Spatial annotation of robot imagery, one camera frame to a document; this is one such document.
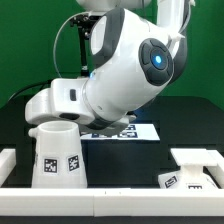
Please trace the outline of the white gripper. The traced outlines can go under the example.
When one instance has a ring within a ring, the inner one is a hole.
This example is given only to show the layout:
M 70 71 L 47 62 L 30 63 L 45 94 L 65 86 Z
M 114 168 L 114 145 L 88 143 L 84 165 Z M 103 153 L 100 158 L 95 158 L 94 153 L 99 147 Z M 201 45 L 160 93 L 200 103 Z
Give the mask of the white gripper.
M 70 120 L 82 125 L 92 122 L 85 96 L 87 78 L 57 78 L 49 88 L 33 96 L 25 106 L 25 120 L 39 125 L 52 120 Z

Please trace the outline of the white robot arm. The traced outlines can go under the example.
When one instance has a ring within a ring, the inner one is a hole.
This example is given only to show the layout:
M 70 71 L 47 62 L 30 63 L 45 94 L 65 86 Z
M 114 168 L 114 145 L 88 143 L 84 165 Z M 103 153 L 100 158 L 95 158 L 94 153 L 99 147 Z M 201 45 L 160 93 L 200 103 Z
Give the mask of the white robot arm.
M 133 13 L 140 0 L 76 0 L 90 31 L 94 70 L 88 78 L 58 78 L 31 98 L 25 119 L 39 125 L 70 120 L 84 132 L 114 135 L 182 73 L 186 26 L 195 0 L 157 0 L 157 22 Z

